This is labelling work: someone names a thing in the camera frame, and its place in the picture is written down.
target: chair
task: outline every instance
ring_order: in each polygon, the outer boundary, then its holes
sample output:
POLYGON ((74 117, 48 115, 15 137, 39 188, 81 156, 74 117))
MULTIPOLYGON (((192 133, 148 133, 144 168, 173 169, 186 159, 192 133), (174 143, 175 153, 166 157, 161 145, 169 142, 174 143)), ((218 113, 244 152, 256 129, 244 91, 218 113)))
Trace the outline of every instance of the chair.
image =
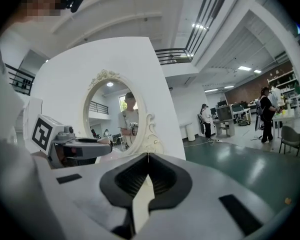
POLYGON ((117 142, 118 142, 118 137, 114 137, 112 144, 113 145, 117 145, 118 144, 117 142))
POLYGON ((300 133, 297 133, 294 129, 284 125, 281 129, 281 144, 279 153, 281 151, 282 143, 284 144, 284 154, 286 153, 286 145, 298 149, 296 157, 298 156, 300 149, 300 133))

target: shelf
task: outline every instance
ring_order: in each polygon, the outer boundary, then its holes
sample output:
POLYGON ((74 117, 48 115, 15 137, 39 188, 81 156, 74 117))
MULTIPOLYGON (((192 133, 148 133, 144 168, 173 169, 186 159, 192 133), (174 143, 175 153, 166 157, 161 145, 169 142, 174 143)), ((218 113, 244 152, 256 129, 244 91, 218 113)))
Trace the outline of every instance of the shelf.
POLYGON ((292 80, 290 80, 290 81, 288 81, 288 82, 280 83, 280 84, 278 84, 276 87, 278 88, 279 86, 284 86, 284 85, 289 84, 289 83, 291 83, 291 82, 293 82, 293 81, 296 81, 296 80, 297 80, 297 79, 295 78, 295 79, 292 79, 292 80))
POLYGON ((284 76, 286 76, 286 75, 289 75, 289 74, 291 74, 291 73, 293 73, 294 71, 293 70, 291 70, 291 71, 289 71, 288 73, 284 73, 284 74, 282 74, 282 75, 280 75, 280 76, 278 76, 278 77, 276 77, 276 78, 273 78, 273 79, 271 79, 271 80, 268 80, 268 82, 270 83, 270 82, 272 82, 272 81, 274 81, 274 80, 277 80, 277 79, 279 79, 279 78, 282 78, 282 77, 284 77, 284 76))
POLYGON ((284 94, 284 93, 292 92, 292 91, 294 91, 294 90, 295 90, 295 88, 292 88, 292 89, 290 89, 290 90, 282 91, 281 93, 284 94))

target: railing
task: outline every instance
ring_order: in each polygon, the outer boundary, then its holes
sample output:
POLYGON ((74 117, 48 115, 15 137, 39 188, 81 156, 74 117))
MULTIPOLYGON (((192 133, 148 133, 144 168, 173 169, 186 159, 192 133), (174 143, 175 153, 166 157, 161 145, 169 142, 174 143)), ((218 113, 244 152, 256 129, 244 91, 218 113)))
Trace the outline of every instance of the railing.
POLYGON ((185 47, 191 54, 196 54, 198 51, 224 1, 208 0, 208 3, 207 0, 202 1, 196 22, 192 24, 192 32, 185 47))
POLYGON ((192 61, 193 54, 190 54, 185 48, 171 48, 155 50, 160 65, 174 63, 189 63, 192 61))
POLYGON ((8 64, 5 66, 9 74, 9 84, 13 86, 13 89, 18 93, 30 96, 35 77, 8 64))
POLYGON ((93 112, 98 112, 102 114, 109 115, 108 107, 97 102, 91 101, 89 110, 93 112))

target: cable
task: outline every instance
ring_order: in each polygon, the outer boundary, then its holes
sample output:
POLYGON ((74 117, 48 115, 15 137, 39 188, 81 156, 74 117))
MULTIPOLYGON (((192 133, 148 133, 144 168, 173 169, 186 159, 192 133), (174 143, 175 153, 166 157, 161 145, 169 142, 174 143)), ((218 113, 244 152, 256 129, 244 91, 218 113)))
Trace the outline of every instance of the cable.
POLYGON ((195 144, 195 145, 183 146, 183 147, 184 148, 186 148, 186 147, 194 147, 194 146, 199 146, 199 145, 203 145, 203 144, 206 144, 206 143, 211 143, 210 146, 213 146, 214 143, 215 143, 215 140, 212 140, 211 138, 209 138, 207 142, 199 143, 199 144, 195 144))

